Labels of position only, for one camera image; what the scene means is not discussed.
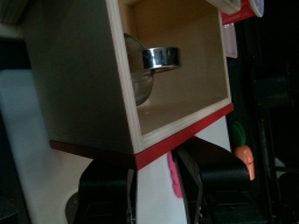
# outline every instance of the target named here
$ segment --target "red trim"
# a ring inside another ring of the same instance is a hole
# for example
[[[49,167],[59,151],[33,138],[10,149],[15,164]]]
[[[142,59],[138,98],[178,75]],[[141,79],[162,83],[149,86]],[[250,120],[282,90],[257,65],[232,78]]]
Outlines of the red trim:
[[[222,12],[222,23],[225,25],[229,25],[232,23],[237,23],[241,20],[245,20],[248,18],[253,18],[257,13],[254,12],[253,8],[252,8],[252,4],[249,0],[242,0],[241,1],[241,11],[238,11],[237,13],[229,15],[228,13]]]
[[[233,104],[222,108],[220,111],[206,116],[190,127],[168,137],[162,142],[151,146],[149,149],[135,155],[137,169],[141,170],[150,163],[153,163],[165,153],[178,147],[196,134],[205,130],[213,123],[216,123],[225,115],[234,110]]]
[[[106,159],[117,165],[122,165],[127,168],[141,170],[149,164],[151,164],[165,153],[172,151],[180,146],[189,138],[192,138],[200,131],[208,128],[216,123],[224,116],[226,116],[234,110],[233,104],[222,108],[220,111],[205,117],[201,121],[193,124],[190,127],[168,137],[162,142],[151,146],[149,149],[138,154],[126,154],[113,150],[102,150],[71,143],[62,143],[51,140],[51,147],[55,150],[66,151],[75,155]]]
[[[114,150],[103,150],[99,148],[93,148],[73,143],[63,143],[53,140],[51,140],[51,147],[55,150],[66,151],[71,154],[83,156],[86,158],[106,159],[107,161],[111,161],[111,163],[115,165],[125,166],[134,170],[138,170],[135,154],[127,154]]]

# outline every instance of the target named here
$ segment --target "red edge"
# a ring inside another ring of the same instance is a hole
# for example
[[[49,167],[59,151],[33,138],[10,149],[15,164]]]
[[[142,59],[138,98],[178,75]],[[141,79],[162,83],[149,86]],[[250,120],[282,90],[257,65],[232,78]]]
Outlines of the red edge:
[[[216,123],[224,116],[234,110],[233,103],[218,110],[212,115],[206,116],[190,127],[168,137],[162,142],[151,146],[149,149],[135,154],[137,168],[141,170],[150,163],[153,163],[165,153],[178,147],[185,141],[205,130],[213,123]]]
[[[134,170],[143,169],[150,165],[165,153],[172,151],[180,146],[189,138],[192,138],[200,131],[208,128],[216,123],[224,116],[226,116],[234,110],[233,103],[218,110],[216,113],[205,117],[190,127],[168,137],[162,142],[151,146],[149,149],[138,154],[126,154],[118,151],[101,150],[87,146],[75,145],[71,143],[63,143],[51,140],[51,147],[55,150],[66,151],[75,155],[87,158],[99,158],[111,161],[114,164],[125,166]]]

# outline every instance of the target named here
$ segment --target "white wall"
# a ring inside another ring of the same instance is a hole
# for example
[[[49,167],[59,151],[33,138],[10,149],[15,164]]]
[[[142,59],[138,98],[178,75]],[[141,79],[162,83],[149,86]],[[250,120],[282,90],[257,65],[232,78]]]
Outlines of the white wall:
[[[33,224],[66,224],[66,203],[91,160],[51,149],[30,70],[0,72],[0,108]],[[226,118],[197,136],[229,150]],[[138,172],[137,203],[138,224],[188,223],[166,155]]]

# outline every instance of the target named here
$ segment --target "silver bowl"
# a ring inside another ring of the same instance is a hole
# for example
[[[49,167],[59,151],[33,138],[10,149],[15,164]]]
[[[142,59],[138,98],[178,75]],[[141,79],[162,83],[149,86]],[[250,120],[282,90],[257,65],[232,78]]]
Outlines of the silver bowl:
[[[145,69],[158,74],[181,67],[178,47],[156,47],[143,50]]]
[[[131,35],[125,34],[130,73],[135,91],[135,104],[139,106],[150,97],[154,88],[154,74],[181,67],[180,49],[157,47],[145,49]]]

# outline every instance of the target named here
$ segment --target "wooden box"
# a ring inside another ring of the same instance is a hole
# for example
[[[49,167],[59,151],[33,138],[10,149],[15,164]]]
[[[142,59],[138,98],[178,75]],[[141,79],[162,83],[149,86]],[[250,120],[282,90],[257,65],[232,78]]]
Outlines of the wooden box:
[[[51,147],[143,168],[232,110],[221,14],[205,0],[37,0],[23,19]],[[137,106],[125,32],[181,49]]]

